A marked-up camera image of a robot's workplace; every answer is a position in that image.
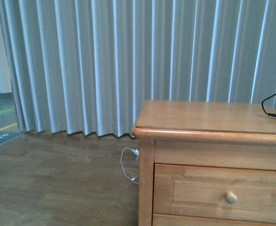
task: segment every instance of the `yellow line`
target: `yellow line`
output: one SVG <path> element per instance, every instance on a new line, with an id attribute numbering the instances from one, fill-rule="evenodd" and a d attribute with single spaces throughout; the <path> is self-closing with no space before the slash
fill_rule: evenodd
<path id="1" fill-rule="evenodd" d="M 15 125 L 16 125 L 16 123 L 11 124 L 11 125 L 9 125 L 9 126 L 5 126 L 5 127 L 1 128 L 0 131 L 5 130 L 5 129 L 8 129 L 9 127 L 13 127 L 13 126 L 15 126 Z"/>

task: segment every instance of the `wooden knob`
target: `wooden knob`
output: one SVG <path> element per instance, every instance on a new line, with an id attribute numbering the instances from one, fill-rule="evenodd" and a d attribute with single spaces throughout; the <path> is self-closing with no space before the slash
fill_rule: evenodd
<path id="1" fill-rule="evenodd" d="M 234 204 L 237 202 L 238 198 L 236 195 L 234 195 L 232 192 L 227 193 L 226 200 L 230 204 Z"/>

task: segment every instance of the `white curtain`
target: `white curtain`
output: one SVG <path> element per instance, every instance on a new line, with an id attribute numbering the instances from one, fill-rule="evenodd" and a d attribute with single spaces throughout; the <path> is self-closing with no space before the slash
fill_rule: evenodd
<path id="1" fill-rule="evenodd" d="M 276 93 L 276 0 L 0 0 L 0 15 L 22 130 L 121 136 L 146 99 Z"/>

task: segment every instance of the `gray mat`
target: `gray mat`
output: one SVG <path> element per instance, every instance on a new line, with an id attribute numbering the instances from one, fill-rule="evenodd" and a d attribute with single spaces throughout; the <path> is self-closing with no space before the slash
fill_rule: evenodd
<path id="1" fill-rule="evenodd" d="M 0 145 L 5 144 L 17 137 L 23 135 L 23 133 L 12 132 L 12 131 L 1 131 L 0 132 Z"/>

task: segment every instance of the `wooden drawer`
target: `wooden drawer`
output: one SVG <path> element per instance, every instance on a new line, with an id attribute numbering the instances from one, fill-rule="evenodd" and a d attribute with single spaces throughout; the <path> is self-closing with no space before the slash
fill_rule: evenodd
<path id="1" fill-rule="evenodd" d="M 276 224 L 276 171 L 155 164 L 153 212 Z"/>
<path id="2" fill-rule="evenodd" d="M 153 215 L 153 226 L 270 226 L 264 223 L 251 223 L 237 220 L 221 220 L 212 218 L 180 217 L 170 215 Z"/>
<path id="3" fill-rule="evenodd" d="M 276 170 L 276 146 L 156 140 L 155 163 Z"/>

